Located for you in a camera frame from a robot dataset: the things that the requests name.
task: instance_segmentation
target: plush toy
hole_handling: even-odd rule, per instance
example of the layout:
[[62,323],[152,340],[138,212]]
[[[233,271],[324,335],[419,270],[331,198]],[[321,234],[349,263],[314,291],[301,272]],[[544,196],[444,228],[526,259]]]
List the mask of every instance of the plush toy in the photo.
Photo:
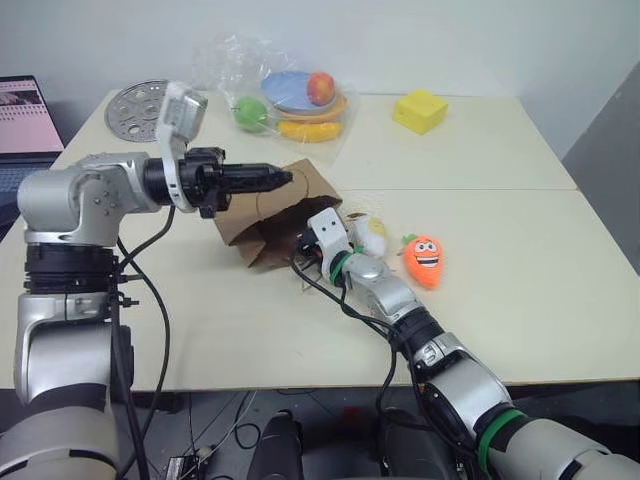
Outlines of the plush toy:
[[442,273],[442,247],[435,238],[409,235],[403,239],[404,264],[416,281],[433,290],[440,283]]

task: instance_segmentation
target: yellow bowl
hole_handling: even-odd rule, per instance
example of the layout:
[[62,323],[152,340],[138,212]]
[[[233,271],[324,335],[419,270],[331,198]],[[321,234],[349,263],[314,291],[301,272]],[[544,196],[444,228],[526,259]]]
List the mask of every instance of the yellow bowl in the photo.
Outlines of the yellow bowl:
[[320,113],[318,115],[296,115],[295,113],[288,113],[283,110],[280,110],[274,107],[277,112],[274,115],[276,118],[290,120],[292,122],[302,122],[302,123],[324,123],[331,122],[338,118],[347,108],[347,97],[342,95],[341,93],[337,93],[338,98],[333,103],[331,108],[324,113]]

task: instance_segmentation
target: white table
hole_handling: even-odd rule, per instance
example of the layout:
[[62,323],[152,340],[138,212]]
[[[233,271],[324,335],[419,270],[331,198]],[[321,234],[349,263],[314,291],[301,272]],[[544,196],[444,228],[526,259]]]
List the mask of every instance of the white table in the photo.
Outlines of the white table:
[[[443,327],[508,383],[640,376],[638,277],[519,104],[451,98],[451,118],[441,131],[416,136],[388,119],[394,100],[363,97],[340,156],[315,163],[339,187],[341,211],[367,205],[383,218],[392,235],[388,261],[399,275],[407,278],[394,255],[402,235],[441,240],[442,285],[416,292]],[[210,103],[194,145],[223,146],[229,161],[284,165],[299,158],[268,139],[237,132],[219,105]],[[130,144],[108,133],[104,106],[57,166],[100,151],[145,149],[157,155],[153,144]],[[487,118],[495,119],[492,129],[486,128]],[[371,128],[376,134],[366,135]],[[482,128],[485,134],[479,135]],[[526,151],[511,140],[501,143],[514,136]],[[394,150],[401,154],[390,161]],[[384,175],[359,176],[367,165]],[[146,239],[165,215],[127,217],[121,228],[126,244]],[[25,248],[21,228],[14,226],[0,246],[3,388],[12,386],[15,299],[22,291]],[[246,269],[212,222],[177,214],[171,232],[139,261],[172,317],[166,389],[363,386],[384,378],[389,353],[379,338],[316,292],[302,292],[288,269]],[[155,385],[162,355],[161,319],[144,285],[124,287],[142,301],[123,317],[133,329],[134,387],[147,390]],[[178,293],[185,290],[191,294]],[[408,381],[404,370],[396,381]]]

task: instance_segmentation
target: white wall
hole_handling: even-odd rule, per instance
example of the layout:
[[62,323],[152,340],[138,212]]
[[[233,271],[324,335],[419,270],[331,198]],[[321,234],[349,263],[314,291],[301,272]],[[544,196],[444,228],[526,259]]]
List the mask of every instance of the white wall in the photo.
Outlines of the white wall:
[[362,92],[518,95],[560,157],[638,62],[638,0],[3,0],[0,74],[71,135],[106,91],[191,76],[221,32],[271,38]]

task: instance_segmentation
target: gray floor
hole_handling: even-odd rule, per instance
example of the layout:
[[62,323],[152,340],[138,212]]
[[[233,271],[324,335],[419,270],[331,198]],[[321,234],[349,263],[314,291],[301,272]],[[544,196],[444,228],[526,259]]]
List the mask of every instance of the gray floor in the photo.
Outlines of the gray floor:
[[[291,410],[303,425],[306,479],[379,474],[370,451],[370,421],[374,411],[375,389],[322,389],[311,393],[294,390],[282,393],[258,392],[243,421],[254,422],[262,428],[278,410]],[[224,439],[233,424],[242,396],[242,392],[192,394],[192,424],[197,447],[218,444]],[[394,406],[415,411],[411,393],[406,388],[393,389],[389,400]],[[594,423],[640,424],[640,391],[637,383],[605,384],[574,392],[526,397],[516,400],[516,404],[532,416],[574,415]],[[130,452],[131,443],[126,432],[126,417],[120,406],[116,406],[116,415],[123,455],[126,455]],[[217,419],[213,424],[206,428],[215,417]],[[186,409],[173,415],[157,414],[146,442],[154,478],[164,478],[169,457],[189,450],[188,425]],[[251,443],[255,438],[250,429],[241,431],[241,434],[241,440],[245,443]],[[251,457],[252,451],[241,450],[233,436],[229,436],[214,453],[206,478],[229,475],[235,480],[244,479]],[[137,478],[135,471],[132,470],[130,478]]]

